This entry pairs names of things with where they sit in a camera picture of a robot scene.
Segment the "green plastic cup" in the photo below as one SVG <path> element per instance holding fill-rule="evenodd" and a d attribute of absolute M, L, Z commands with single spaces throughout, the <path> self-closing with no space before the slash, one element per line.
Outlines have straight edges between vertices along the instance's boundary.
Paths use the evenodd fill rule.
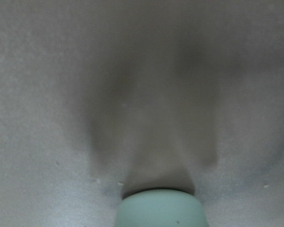
<path fill-rule="evenodd" d="M 156 189 L 122 200 L 115 227 L 207 227 L 203 206 L 195 196 L 177 190 Z"/>

